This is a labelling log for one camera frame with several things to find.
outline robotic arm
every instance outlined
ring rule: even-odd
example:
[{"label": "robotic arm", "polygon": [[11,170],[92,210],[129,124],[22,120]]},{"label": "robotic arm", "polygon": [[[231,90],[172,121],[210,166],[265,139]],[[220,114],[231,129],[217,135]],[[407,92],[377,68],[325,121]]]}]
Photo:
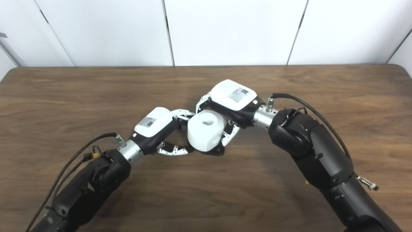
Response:
[{"label": "robotic arm", "polygon": [[175,129],[187,125],[194,113],[157,107],[134,128],[120,148],[107,150],[90,161],[53,199],[49,211],[31,232],[74,232],[88,223],[108,197],[125,181],[131,165],[147,154],[184,155],[192,147],[165,142]]},{"label": "robotic arm", "polygon": [[[301,109],[273,109],[274,99],[279,97],[297,100],[313,111],[332,131],[343,150],[325,126],[308,115],[305,108],[301,108],[304,113]],[[191,133],[191,127],[196,129],[199,125],[195,122],[201,121],[201,116],[206,114],[213,115],[214,121],[203,121],[204,126],[200,126],[209,131],[208,126],[219,123],[221,130],[217,133]],[[226,125],[222,116],[229,119]],[[188,126],[188,146],[164,141],[183,125]],[[220,156],[240,128],[252,126],[266,130],[272,143],[291,155],[307,181],[322,193],[347,227],[345,231],[401,232],[361,186],[362,183],[377,190],[376,184],[354,172],[342,140],[315,109],[286,94],[273,94],[266,105],[252,89],[231,80],[220,82],[204,95],[196,105],[196,114],[157,107],[135,126],[127,142],[117,136],[120,148],[107,150],[90,161],[53,199],[47,214],[31,231],[78,230],[94,217],[111,193],[129,177],[131,165],[141,156],[154,153],[184,155],[195,149],[203,154]],[[210,136],[210,141],[197,139],[206,137],[205,134]]]},{"label": "robotic arm", "polygon": [[[273,94],[266,105],[257,94],[234,81],[225,80],[203,96],[196,111],[210,109],[226,116],[241,128],[257,126],[268,131],[274,145],[288,152],[307,181],[326,198],[348,232],[401,232],[394,221],[361,186],[377,190],[376,184],[357,175],[343,142],[335,142],[325,126],[300,109],[272,108],[274,99],[292,98]],[[324,120],[337,139],[341,139]]]}]

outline white wall panel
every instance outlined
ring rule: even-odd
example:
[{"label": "white wall panel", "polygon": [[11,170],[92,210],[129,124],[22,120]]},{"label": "white wall panel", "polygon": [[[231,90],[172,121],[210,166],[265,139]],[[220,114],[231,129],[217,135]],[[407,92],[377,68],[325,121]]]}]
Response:
[{"label": "white wall panel", "polygon": [[16,68],[15,63],[0,45],[0,82],[11,69]]},{"label": "white wall panel", "polygon": [[412,28],[410,0],[310,0],[289,64],[386,63]]},{"label": "white wall panel", "polygon": [[165,0],[175,64],[286,64],[305,4]]},{"label": "white wall panel", "polygon": [[0,44],[21,66],[73,66],[34,0],[0,0]]},{"label": "white wall panel", "polygon": [[161,0],[36,0],[76,66],[168,66]]},{"label": "white wall panel", "polygon": [[389,64],[398,64],[406,69],[409,76],[412,76],[412,35],[410,34],[402,43],[396,53],[388,62]]}]

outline wooden table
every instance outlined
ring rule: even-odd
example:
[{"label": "wooden table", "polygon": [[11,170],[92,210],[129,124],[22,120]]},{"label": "wooden table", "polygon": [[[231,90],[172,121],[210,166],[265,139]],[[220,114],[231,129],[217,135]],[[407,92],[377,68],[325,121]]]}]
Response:
[{"label": "wooden table", "polygon": [[[128,137],[153,108],[194,110],[230,78],[318,109],[377,182],[373,199],[412,231],[412,80],[396,65],[18,68],[0,84],[0,231],[24,231],[68,159],[106,132]],[[288,100],[277,108],[298,107]],[[185,132],[170,142],[184,144]],[[113,139],[99,142],[117,148]],[[222,157],[149,155],[80,231],[343,231],[326,200],[259,128]]]}]

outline qr code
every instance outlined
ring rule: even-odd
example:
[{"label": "qr code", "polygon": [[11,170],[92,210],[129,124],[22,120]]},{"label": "qr code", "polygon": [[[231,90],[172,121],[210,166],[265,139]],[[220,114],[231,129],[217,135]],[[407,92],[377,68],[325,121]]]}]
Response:
[{"label": "qr code", "polygon": [[235,102],[240,102],[244,97],[246,97],[249,94],[249,91],[239,87],[237,90],[233,91],[228,97]]},{"label": "qr code", "polygon": [[142,121],[138,123],[138,125],[149,128],[155,121],[155,118],[145,117]]}]

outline black cable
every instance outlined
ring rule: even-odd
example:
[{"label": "black cable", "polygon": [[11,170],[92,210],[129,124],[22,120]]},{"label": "black cable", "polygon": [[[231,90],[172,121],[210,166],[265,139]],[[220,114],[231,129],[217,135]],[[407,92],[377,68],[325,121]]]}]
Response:
[{"label": "black cable", "polygon": [[63,179],[61,180],[60,184],[57,186],[56,190],[54,191],[53,197],[51,198],[51,205],[53,205],[54,200],[56,199],[57,194],[59,193],[59,190],[63,183],[67,180],[67,178],[74,172],[76,169],[80,167],[80,165],[84,163],[84,160],[81,160],[79,163],[77,163],[67,174]]},{"label": "black cable", "polygon": [[100,149],[99,146],[96,146],[96,145],[92,146],[93,154],[96,153],[96,150],[95,150],[96,148],[99,151],[99,155],[102,155],[103,153],[102,150]]},{"label": "black cable", "polygon": [[37,217],[39,216],[40,212],[42,211],[42,209],[44,208],[44,206],[47,204],[50,196],[52,195],[54,189],[56,188],[57,183],[59,182],[61,176],[63,176],[63,173],[66,171],[66,169],[69,167],[69,165],[91,144],[93,144],[94,142],[96,142],[99,139],[103,139],[106,137],[116,137],[117,133],[112,132],[112,133],[107,133],[107,134],[102,134],[94,139],[92,139],[90,142],[88,142],[86,145],[84,145],[68,162],[67,164],[63,167],[63,169],[60,171],[60,173],[57,175],[57,178],[55,179],[53,185],[51,186],[49,192],[47,193],[46,199],[44,200],[44,202],[41,204],[40,208],[37,210],[36,214],[34,215],[33,219],[30,221],[26,232],[29,232],[31,227],[33,226],[34,222],[36,221]]},{"label": "black cable", "polygon": [[348,151],[348,149],[346,148],[345,143],[343,142],[343,140],[340,138],[340,136],[338,135],[338,133],[333,129],[333,127],[329,124],[329,122],[326,120],[326,118],[324,118],[317,110],[315,110],[315,108],[313,108],[311,105],[309,105],[308,103],[304,102],[303,100],[301,100],[298,97],[289,95],[287,93],[274,93],[271,98],[275,99],[275,98],[287,98],[287,99],[292,99],[297,101],[298,103],[304,105],[305,107],[307,107],[310,111],[312,111],[318,118],[320,118],[323,123],[329,128],[329,130],[332,132],[332,134],[335,136],[335,138],[338,140],[338,142],[340,143],[343,151],[345,152],[346,156],[349,158],[350,161],[352,161],[351,159],[351,155]]},{"label": "black cable", "polygon": [[308,114],[308,111],[306,110],[305,107],[300,107],[295,112],[293,112],[292,116],[290,118],[293,118],[297,113],[299,113],[301,110],[304,110],[305,114]]}]

